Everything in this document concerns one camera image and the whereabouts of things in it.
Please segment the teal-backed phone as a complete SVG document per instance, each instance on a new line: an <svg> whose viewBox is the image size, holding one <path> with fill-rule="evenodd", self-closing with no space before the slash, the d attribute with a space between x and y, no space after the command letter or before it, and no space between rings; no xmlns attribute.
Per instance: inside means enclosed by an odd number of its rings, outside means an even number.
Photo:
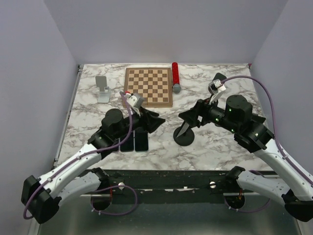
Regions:
<svg viewBox="0 0 313 235"><path fill-rule="evenodd" d="M134 149L136 152L146 152L149 149L148 133L143 130L135 130Z"/></svg>

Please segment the black round phone stand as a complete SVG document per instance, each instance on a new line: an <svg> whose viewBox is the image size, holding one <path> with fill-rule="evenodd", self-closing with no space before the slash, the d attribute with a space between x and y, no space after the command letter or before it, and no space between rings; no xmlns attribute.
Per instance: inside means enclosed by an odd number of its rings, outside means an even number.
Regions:
<svg viewBox="0 0 313 235"><path fill-rule="evenodd" d="M184 134L177 137L179 133L179 128L177 128L173 133L174 141L180 146L189 146L195 139L194 132L191 129L188 129Z"/></svg>

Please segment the purple-cased black phone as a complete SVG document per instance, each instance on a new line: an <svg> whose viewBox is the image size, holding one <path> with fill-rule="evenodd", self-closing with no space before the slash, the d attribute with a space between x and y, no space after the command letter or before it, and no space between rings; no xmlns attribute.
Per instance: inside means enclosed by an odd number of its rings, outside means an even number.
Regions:
<svg viewBox="0 0 313 235"><path fill-rule="evenodd" d="M112 152L115 153L115 152L118 152L119 151L119 146L120 146L120 138L118 138L116 140L116 142L113 144L114 148L112 149Z"/></svg>

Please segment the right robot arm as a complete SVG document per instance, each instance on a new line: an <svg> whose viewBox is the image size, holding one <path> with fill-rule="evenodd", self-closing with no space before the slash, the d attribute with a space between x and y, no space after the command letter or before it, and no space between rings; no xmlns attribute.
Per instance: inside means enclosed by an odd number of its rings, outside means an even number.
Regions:
<svg viewBox="0 0 313 235"><path fill-rule="evenodd" d="M188 111L179 114L181 127L174 131L174 141L190 145L195 138L193 127L213 123L234 135L235 142L269 165L283 180L254 175L242 167L234 167L225 179L225 187L235 192L246 189L266 196L284 206L294 218L308 222L313 217L313 176L293 157L279 149L274 134L264 126L265 118L252 113L252 104L242 95L231 95L225 109L211 99L199 99Z"/></svg>

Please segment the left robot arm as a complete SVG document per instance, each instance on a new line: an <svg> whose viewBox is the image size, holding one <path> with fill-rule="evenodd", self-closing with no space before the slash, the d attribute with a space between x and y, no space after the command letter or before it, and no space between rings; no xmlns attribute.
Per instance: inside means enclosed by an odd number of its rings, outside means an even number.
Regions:
<svg viewBox="0 0 313 235"><path fill-rule="evenodd" d="M104 173L95 170L81 176L90 166L113 152L120 143L140 128L152 133L165 119L158 113L140 108L139 113L123 116L119 109L110 109L101 121L100 128L81 149L50 172L36 178L31 175L23 183L21 202L24 219L34 218L39 224L50 220L60 206L71 198L87 192L104 193L109 186Z"/></svg>

